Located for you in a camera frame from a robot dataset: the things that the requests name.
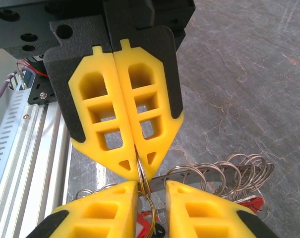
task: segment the metal frame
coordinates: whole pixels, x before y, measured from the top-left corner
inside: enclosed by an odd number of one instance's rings
[[[27,237],[65,204],[71,143],[57,102],[26,105],[0,180],[0,237]]]

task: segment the yellow plastic part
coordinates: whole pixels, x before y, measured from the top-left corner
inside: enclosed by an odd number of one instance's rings
[[[166,183],[170,238],[256,238],[237,215],[250,209],[176,181]]]
[[[114,52],[115,63],[137,154],[150,180],[160,166],[184,115],[171,116],[164,66],[141,47],[131,48],[121,40],[122,51]],[[145,112],[138,108],[146,107]],[[152,127],[143,135],[142,126]]]
[[[82,59],[68,84],[86,136],[83,143],[72,139],[74,147],[127,180],[137,180],[134,142],[113,54],[93,47],[93,55]],[[108,147],[107,135],[114,132],[121,136],[122,147]]]
[[[74,147],[127,180],[139,181],[139,157],[150,180],[183,121],[171,116],[162,62],[140,47],[121,41],[122,50],[103,53],[93,47],[69,80],[86,140]],[[138,112],[144,106],[145,112]],[[142,125],[152,135],[142,134]],[[107,135],[121,136],[122,146],[107,145]]]
[[[58,207],[69,214],[50,238],[135,238],[137,201],[128,181]]]

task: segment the marble surface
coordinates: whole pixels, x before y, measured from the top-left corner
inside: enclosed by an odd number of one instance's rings
[[[300,238],[300,0],[195,2],[177,53],[185,120],[157,174],[261,154],[276,166],[261,188],[264,221]],[[123,179],[73,150],[68,201],[114,181]]]

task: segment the gray stone floor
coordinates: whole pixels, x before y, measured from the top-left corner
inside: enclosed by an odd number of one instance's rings
[[[264,221],[300,238],[300,0],[195,2],[178,50],[185,120],[158,174],[261,154],[276,166],[261,189]],[[113,181],[123,179],[73,150],[68,200]]]

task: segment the screw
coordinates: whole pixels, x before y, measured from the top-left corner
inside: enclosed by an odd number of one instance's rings
[[[41,99],[46,99],[47,98],[47,93],[44,93],[44,92],[40,93],[40,98]]]

